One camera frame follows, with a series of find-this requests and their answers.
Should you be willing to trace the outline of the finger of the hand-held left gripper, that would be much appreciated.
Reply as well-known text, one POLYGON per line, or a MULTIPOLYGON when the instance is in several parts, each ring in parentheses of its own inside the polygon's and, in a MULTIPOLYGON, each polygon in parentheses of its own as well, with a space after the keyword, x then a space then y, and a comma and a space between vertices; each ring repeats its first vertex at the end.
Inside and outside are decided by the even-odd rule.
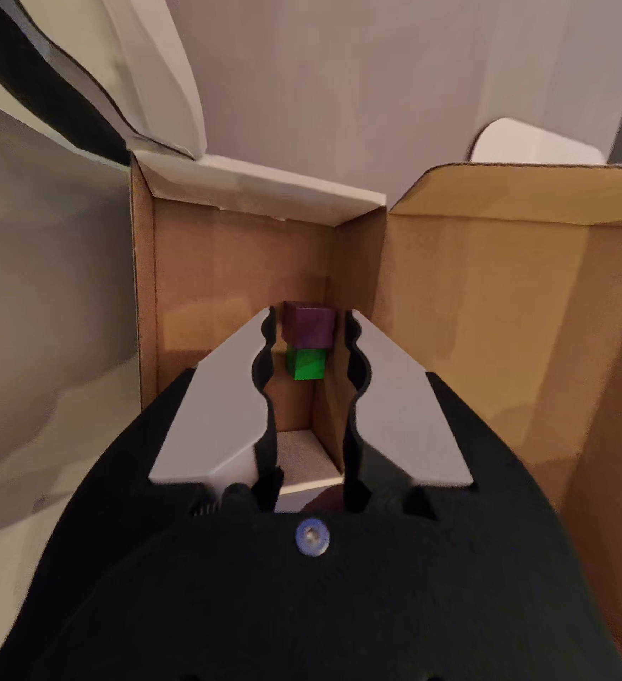
POLYGON ((200 96, 165 1, 18 1, 17 25, 125 141, 204 156, 200 96))
POLYGON ((77 149, 129 166, 125 141, 0 8, 0 85, 77 149))

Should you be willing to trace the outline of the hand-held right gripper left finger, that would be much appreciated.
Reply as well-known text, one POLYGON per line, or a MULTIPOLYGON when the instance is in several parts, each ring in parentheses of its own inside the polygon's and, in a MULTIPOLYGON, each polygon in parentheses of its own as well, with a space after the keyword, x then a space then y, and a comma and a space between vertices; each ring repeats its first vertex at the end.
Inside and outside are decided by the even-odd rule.
POLYGON ((246 485, 274 509, 283 473, 264 388, 273 376, 275 308, 264 308, 198 362, 149 472, 154 484, 200 483, 214 500, 246 485))

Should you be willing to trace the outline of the purple wooden cube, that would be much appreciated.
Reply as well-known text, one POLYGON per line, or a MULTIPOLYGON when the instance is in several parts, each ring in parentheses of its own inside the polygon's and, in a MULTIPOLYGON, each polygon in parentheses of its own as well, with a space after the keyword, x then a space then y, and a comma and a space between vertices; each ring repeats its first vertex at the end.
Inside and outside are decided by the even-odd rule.
POLYGON ((295 349, 329 350, 334 345, 337 311, 310 302, 284 301, 281 335, 295 349))

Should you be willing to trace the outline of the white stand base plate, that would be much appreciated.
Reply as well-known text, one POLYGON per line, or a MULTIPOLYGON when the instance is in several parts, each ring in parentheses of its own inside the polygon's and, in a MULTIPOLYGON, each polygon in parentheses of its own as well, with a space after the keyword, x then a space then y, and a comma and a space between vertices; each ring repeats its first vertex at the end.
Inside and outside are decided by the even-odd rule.
POLYGON ((513 118, 499 118, 479 132, 469 152, 472 164, 602 166, 596 147, 513 118))

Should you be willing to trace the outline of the green wooden cube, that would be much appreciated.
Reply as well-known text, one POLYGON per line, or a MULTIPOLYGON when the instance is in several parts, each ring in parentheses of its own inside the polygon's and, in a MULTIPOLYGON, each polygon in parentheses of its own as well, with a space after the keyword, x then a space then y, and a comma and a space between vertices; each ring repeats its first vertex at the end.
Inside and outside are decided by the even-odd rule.
POLYGON ((326 349, 286 348, 286 370, 296 381, 322 380, 326 366, 326 349))

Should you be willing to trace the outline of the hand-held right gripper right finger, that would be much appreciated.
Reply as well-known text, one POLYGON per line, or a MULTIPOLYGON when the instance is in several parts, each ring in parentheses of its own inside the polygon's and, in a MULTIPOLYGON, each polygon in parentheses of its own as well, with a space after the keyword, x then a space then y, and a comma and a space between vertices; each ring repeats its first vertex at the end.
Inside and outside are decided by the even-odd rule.
POLYGON ((356 309, 346 312, 347 375, 355 388, 343 438, 343 506, 421 512, 427 488, 474 478, 425 368, 356 309))

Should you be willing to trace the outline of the person's right hand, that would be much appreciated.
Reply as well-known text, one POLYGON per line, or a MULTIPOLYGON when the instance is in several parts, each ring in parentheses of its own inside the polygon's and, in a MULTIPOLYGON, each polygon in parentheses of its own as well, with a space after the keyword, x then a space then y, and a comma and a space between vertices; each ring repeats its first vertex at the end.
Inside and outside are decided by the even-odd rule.
POLYGON ((317 497, 309 501, 301 511, 307 514, 343 512, 343 485, 336 485, 325 489, 317 497))

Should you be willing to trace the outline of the white cardboard box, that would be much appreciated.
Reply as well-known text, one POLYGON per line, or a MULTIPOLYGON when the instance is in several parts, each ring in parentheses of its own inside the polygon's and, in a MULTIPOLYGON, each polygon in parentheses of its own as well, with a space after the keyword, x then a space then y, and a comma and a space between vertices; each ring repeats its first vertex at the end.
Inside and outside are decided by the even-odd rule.
POLYGON ((383 195, 131 152, 141 406, 262 308, 355 308, 562 515, 622 651, 622 166, 452 164, 383 195))

